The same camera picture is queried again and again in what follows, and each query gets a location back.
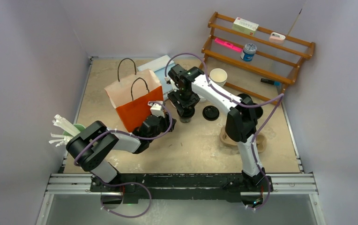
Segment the black paper cup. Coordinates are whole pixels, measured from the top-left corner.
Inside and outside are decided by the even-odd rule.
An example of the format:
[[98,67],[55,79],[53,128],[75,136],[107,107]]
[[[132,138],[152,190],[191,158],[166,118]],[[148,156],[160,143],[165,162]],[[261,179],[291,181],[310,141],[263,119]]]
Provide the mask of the black paper cup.
[[257,119],[261,118],[262,115],[263,115],[263,109],[262,109],[262,107],[256,107],[254,110],[255,110],[256,118],[257,118]]
[[184,114],[180,116],[179,119],[182,123],[189,123],[192,120],[193,116],[194,114]]

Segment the orange paper bag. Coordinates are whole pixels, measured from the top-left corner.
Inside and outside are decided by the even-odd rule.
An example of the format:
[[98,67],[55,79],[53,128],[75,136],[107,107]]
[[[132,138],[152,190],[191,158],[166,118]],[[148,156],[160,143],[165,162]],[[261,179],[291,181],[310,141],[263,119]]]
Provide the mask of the orange paper bag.
[[104,90],[117,112],[123,126],[133,132],[151,115],[149,101],[163,101],[163,87],[150,69],[136,70],[127,76],[117,74],[117,80]]

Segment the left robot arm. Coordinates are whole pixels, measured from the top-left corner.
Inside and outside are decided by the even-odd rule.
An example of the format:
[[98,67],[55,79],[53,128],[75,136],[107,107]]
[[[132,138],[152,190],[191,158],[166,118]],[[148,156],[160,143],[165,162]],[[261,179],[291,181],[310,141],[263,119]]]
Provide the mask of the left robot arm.
[[120,179],[119,171],[105,160],[110,151],[140,154],[158,136],[172,132],[176,122],[168,113],[164,116],[150,115],[132,133],[127,133],[108,131],[106,125],[97,120],[73,137],[66,144],[66,150],[75,159],[75,166],[97,176],[102,181],[102,186],[113,192],[119,188]]

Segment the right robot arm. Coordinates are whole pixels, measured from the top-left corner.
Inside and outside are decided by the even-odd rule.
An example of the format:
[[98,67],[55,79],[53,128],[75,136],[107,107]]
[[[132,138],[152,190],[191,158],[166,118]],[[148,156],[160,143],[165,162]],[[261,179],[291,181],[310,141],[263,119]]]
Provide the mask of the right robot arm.
[[177,90],[168,94],[168,98],[176,107],[181,120],[189,120],[194,116],[200,96],[226,114],[225,132],[237,143],[242,160],[243,184],[250,191],[260,187],[265,172],[254,139],[258,119],[263,115],[261,107],[246,94],[235,96],[229,93],[198,67],[185,70],[177,64],[168,71],[165,80],[177,87]]

